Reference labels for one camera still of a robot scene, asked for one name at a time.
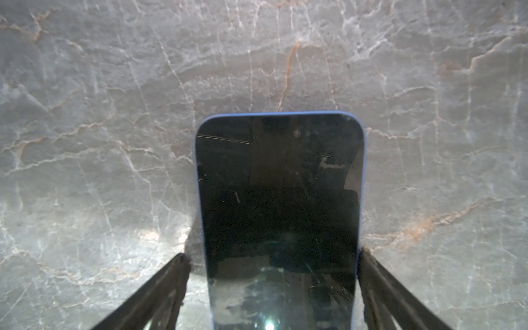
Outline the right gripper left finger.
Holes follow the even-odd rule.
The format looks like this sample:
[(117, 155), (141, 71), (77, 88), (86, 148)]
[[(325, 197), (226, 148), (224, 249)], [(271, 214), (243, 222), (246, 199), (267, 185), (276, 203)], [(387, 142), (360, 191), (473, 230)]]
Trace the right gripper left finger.
[(179, 253), (95, 329), (175, 329), (186, 295), (191, 259)]

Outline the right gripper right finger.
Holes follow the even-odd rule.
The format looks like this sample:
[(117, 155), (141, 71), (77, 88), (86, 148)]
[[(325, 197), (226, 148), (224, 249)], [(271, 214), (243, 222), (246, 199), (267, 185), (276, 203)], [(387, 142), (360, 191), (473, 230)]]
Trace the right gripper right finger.
[(395, 329), (395, 323), (401, 329), (451, 329), (364, 247), (357, 272), (369, 329)]

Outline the blue-edged phone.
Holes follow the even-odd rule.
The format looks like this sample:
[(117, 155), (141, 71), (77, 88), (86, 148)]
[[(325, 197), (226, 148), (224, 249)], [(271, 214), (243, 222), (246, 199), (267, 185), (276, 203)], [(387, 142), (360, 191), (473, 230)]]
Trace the blue-edged phone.
[(215, 329), (351, 329), (364, 131), (339, 111), (218, 115), (195, 140)]

